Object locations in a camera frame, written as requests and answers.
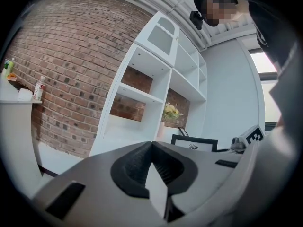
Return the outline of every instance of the white wall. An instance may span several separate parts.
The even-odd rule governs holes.
[[[207,106],[202,138],[228,148],[232,138],[253,125],[265,127],[258,72],[241,41],[230,40],[201,53],[207,64]]]

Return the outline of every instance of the green bottle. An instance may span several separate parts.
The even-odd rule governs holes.
[[[2,76],[2,77],[5,77],[5,76],[6,76],[6,71],[7,71],[7,69],[8,69],[8,65],[9,65],[9,60],[6,59],[5,62],[4,62],[4,68],[3,68],[2,73],[1,73],[1,76]]]
[[[9,61],[9,64],[8,64],[8,68],[6,70],[6,74],[5,74],[5,77],[7,77],[8,74],[10,74],[12,71],[13,71],[13,68],[14,68],[14,60],[15,58],[13,58],[11,61]]]

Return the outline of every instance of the desk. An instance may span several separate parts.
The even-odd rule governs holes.
[[[15,187],[31,198],[41,180],[31,135],[33,104],[18,99],[18,90],[0,78],[0,153]]]

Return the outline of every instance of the white ceiling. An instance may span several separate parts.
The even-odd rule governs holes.
[[[238,22],[210,27],[203,23],[198,31],[189,20],[190,12],[196,10],[193,0],[127,0],[146,11],[155,14],[157,11],[165,13],[175,21],[181,30],[200,50],[230,40],[236,37],[256,33],[253,21],[249,15],[242,15]]]

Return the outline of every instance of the brick wall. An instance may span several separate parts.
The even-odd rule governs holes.
[[[31,90],[46,76],[33,108],[38,140],[87,157],[122,59],[151,15],[122,0],[38,0],[5,58]]]
[[[152,85],[152,78],[131,67],[126,68],[121,81],[146,93],[149,93]],[[165,126],[172,128],[185,128],[190,102],[170,88],[166,99],[166,103],[168,102],[176,106],[177,109],[179,109],[180,113],[184,115],[180,116],[176,120],[167,119]],[[110,114],[126,119],[141,121],[144,108],[144,103],[138,102],[122,95],[117,95],[114,99]]]

